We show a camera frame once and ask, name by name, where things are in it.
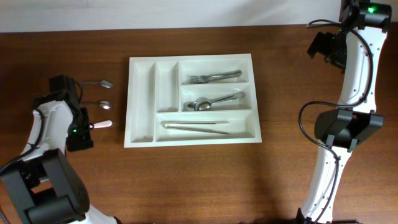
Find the pink plastic knife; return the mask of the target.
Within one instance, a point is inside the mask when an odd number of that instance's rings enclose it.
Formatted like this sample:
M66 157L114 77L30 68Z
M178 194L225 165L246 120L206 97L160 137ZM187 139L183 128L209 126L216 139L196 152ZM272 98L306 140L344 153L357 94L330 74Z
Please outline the pink plastic knife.
M100 129L100 128L108 128L113 125L113 122L111 120L106 120L106 121L101 121L95 124L92 124L91 127L93 129Z

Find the metal kitchen tongs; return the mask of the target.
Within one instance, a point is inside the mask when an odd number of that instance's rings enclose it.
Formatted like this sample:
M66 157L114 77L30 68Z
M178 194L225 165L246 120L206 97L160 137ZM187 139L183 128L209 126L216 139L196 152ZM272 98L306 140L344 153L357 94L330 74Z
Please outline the metal kitchen tongs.
M224 124L229 124L229 122L228 121L162 121L161 122L161 125L165 129L229 135L229 132L227 131L220 131L220 130L202 127L202 126L215 126L215 125L224 125Z

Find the large metal spoon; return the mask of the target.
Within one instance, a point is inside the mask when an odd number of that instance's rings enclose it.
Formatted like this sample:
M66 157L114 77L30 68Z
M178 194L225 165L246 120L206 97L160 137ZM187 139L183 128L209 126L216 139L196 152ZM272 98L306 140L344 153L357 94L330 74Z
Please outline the large metal spoon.
M183 105L184 111L196 111L197 101L186 102Z
M222 103L225 101L236 100L238 98L242 98L245 96L246 96L245 92L240 91L240 92L234 93L232 95L221 96L221 97L213 98L213 99L201 97L196 100L196 102L193 106L193 109L195 111L204 111L204 110L210 109L211 106L215 103Z

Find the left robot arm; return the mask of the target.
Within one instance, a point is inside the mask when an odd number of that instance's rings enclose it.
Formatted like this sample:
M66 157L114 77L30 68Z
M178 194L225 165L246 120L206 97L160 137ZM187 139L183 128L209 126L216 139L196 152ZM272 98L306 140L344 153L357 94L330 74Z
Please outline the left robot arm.
M1 167L1 181L21 222L118 224L118 218L92 206L65 155L94 146L94 126L80 105L81 83L60 75L49 87L49 94L32 105L34 122L23 152Z

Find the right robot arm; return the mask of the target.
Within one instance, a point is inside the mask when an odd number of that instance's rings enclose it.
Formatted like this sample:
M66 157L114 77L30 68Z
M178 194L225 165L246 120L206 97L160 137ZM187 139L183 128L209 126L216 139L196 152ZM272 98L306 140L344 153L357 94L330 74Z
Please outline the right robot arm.
M337 22L317 19L307 28L332 26L337 33L319 32L307 53L342 70L343 87L337 103L319 101L331 109L315 121L318 154L309 194L298 209L296 223L332 223L333 204L346 163L355 148L382 128L376 113L375 87L382 47L391 26L392 6L372 1L342 1Z

